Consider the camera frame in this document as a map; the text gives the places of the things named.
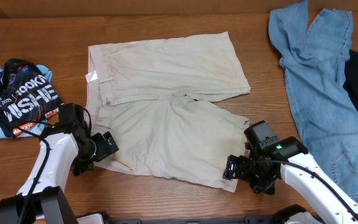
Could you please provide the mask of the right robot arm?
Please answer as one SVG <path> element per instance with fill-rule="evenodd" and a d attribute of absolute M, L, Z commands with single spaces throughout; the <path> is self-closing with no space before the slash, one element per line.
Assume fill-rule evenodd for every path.
<path fill-rule="evenodd" d="M 244 135 L 249 155 L 230 155 L 223 179 L 244 180 L 254 193 L 268 195 L 281 179 L 317 213 L 295 204 L 270 216 L 269 223 L 358 223 L 358 203 L 324 173 L 297 138 L 280 139 L 265 121 L 251 125 Z"/>

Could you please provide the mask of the beige shorts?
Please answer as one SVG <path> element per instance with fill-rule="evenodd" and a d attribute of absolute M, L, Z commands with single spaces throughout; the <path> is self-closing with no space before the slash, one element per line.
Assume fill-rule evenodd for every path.
<path fill-rule="evenodd" d="M 251 87 L 227 32 L 91 45 L 88 71 L 92 131 L 119 148 L 99 167 L 235 191 L 223 172 L 250 121 L 218 102 Z"/>

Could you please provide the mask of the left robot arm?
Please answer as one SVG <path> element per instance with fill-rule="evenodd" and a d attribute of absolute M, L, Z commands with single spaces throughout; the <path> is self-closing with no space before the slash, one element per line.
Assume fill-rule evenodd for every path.
<path fill-rule="evenodd" d="M 29 178 L 15 196 L 0 201 L 0 223 L 112 223 L 106 212 L 76 217 L 64 190 L 69 173 L 93 170 L 119 148 L 110 132 L 92 134 L 84 107 L 69 103 L 58 113 L 58 123 L 38 136 L 40 152 Z"/>

